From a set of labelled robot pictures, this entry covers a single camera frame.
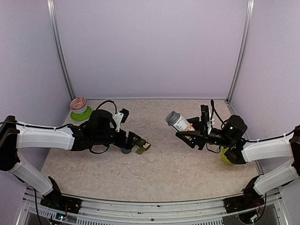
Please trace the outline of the green weekly pill organizer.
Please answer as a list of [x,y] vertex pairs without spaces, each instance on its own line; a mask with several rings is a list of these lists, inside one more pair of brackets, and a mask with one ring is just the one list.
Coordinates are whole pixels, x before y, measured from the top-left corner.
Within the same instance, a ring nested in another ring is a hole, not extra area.
[[136,142],[136,146],[138,147],[137,150],[135,151],[138,155],[143,154],[146,152],[150,147],[151,144],[146,141],[145,139],[140,139]]

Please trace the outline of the orange pill bottle grey cap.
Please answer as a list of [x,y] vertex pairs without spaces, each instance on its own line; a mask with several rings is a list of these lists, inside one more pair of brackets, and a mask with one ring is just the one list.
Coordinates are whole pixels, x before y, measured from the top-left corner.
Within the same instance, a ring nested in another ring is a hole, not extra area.
[[170,112],[166,116],[165,121],[175,132],[195,131],[192,124],[190,124],[180,113],[175,111]]

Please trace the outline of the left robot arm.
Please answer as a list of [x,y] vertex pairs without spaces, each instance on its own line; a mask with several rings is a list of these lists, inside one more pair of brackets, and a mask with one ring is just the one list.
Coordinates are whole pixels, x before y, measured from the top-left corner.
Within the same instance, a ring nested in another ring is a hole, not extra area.
[[97,107],[89,119],[79,126],[41,127],[22,124],[15,116],[7,116],[0,124],[0,169],[32,186],[53,207],[62,208],[66,199],[51,177],[45,177],[18,152],[24,148],[56,148],[70,151],[91,151],[94,146],[109,148],[114,145],[128,154],[141,140],[133,132],[120,128],[129,111],[122,109],[114,114]]

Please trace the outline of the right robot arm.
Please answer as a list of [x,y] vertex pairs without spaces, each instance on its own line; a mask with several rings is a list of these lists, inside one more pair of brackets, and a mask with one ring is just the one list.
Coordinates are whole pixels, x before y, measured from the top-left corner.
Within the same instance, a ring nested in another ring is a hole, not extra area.
[[176,136],[191,148],[212,144],[225,149],[224,156],[231,164],[243,165],[267,158],[288,157],[281,166],[260,176],[254,177],[244,188],[240,204],[250,208],[258,198],[269,190],[284,186],[300,177],[300,127],[281,136],[262,139],[246,140],[243,138],[247,126],[238,115],[231,115],[222,122],[223,127],[209,127],[207,122],[212,120],[208,106],[201,106],[201,117],[188,119],[194,130],[176,132]]

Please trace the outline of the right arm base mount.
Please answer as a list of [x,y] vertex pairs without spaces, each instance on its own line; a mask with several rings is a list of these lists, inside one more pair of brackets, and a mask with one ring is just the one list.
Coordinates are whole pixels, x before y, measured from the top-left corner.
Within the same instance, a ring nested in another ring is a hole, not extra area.
[[226,213],[233,213],[264,205],[263,196],[254,190],[254,184],[258,178],[259,176],[256,176],[250,180],[242,190],[242,195],[224,199]]

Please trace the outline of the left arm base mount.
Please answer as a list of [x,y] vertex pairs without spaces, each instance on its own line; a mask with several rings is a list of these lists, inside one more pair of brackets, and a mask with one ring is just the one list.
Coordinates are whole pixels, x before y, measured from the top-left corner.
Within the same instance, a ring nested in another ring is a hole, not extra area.
[[40,204],[51,209],[64,211],[66,214],[68,212],[78,214],[82,203],[81,199],[63,195],[56,181],[50,176],[48,178],[52,184],[52,191],[43,195]]

